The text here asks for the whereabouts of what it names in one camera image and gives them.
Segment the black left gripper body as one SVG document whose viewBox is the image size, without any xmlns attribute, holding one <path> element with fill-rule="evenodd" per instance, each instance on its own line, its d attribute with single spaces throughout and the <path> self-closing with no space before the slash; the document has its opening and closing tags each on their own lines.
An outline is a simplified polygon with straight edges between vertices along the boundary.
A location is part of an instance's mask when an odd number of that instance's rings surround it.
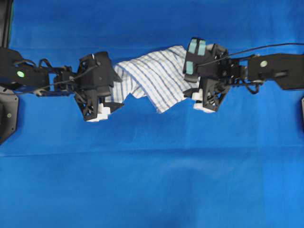
<svg viewBox="0 0 304 228">
<path fill-rule="evenodd" d="M 105 97 L 106 96 L 98 96 L 96 90 L 82 90 L 77 84 L 75 101 L 78 104 L 85 121 L 97 118 L 99 102 L 103 101 Z"/>
</svg>

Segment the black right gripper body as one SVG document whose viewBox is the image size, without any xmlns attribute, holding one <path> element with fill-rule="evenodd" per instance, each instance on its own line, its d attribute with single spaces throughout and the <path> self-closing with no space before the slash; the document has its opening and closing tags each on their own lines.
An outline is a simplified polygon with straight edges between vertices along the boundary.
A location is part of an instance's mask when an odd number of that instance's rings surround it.
<svg viewBox="0 0 304 228">
<path fill-rule="evenodd" d="M 216 112 L 230 90 L 230 73 L 231 59 L 226 56 L 220 59 L 216 76 L 199 78 L 198 88 L 202 89 L 202 98 L 193 98 L 193 108 L 205 113 Z"/>
</svg>

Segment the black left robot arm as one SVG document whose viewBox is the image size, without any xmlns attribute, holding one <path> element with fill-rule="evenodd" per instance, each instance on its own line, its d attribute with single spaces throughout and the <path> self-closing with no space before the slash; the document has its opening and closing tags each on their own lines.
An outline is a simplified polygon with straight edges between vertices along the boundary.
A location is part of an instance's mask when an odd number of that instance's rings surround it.
<svg viewBox="0 0 304 228">
<path fill-rule="evenodd" d="M 105 120 L 122 102 L 107 101 L 115 82 L 122 82 L 107 52 L 82 57 L 79 67 L 54 67 L 43 58 L 38 64 L 12 49 L 0 49 L 0 85 L 19 95 L 38 97 L 74 95 L 84 121 Z"/>
</svg>

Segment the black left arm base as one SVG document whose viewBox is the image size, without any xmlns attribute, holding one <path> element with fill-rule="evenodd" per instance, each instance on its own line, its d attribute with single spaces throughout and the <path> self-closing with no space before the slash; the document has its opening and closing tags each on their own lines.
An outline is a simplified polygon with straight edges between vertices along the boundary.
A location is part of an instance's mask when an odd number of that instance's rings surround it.
<svg viewBox="0 0 304 228">
<path fill-rule="evenodd" d="M 0 144 L 17 129 L 19 98 L 13 91 L 0 87 Z"/>
</svg>

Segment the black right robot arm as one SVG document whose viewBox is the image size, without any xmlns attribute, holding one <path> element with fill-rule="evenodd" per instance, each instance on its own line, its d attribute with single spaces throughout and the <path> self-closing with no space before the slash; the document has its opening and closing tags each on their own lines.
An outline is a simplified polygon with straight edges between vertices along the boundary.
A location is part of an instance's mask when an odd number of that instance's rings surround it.
<svg viewBox="0 0 304 228">
<path fill-rule="evenodd" d="M 243 86 L 255 95 L 265 81 L 274 81 L 283 90 L 303 90 L 304 56 L 279 53 L 231 58 L 217 44 L 190 47 L 183 73 L 185 81 L 199 84 L 184 91 L 184 97 L 195 101 L 194 109 L 212 113 L 232 87 Z"/>
</svg>

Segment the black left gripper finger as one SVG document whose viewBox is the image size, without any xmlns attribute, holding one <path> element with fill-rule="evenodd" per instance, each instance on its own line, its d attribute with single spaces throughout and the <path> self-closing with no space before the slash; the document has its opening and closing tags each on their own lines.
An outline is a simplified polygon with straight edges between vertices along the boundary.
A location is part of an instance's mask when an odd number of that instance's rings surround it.
<svg viewBox="0 0 304 228">
<path fill-rule="evenodd" d="M 123 106 L 124 106 L 124 103 L 116 103 L 116 102 L 105 102 L 104 103 L 104 107 L 110 109 L 110 113 L 109 114 L 112 114 L 113 112 L 115 112 L 116 110 L 122 108 Z"/>
</svg>

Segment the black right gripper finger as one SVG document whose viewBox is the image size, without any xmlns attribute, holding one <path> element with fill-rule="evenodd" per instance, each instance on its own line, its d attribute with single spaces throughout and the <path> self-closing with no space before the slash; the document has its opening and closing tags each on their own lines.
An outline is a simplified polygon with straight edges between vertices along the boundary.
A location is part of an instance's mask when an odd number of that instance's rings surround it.
<svg viewBox="0 0 304 228">
<path fill-rule="evenodd" d="M 183 96 L 185 98 L 202 98 L 202 89 L 190 88 L 186 91 L 183 91 Z"/>
</svg>

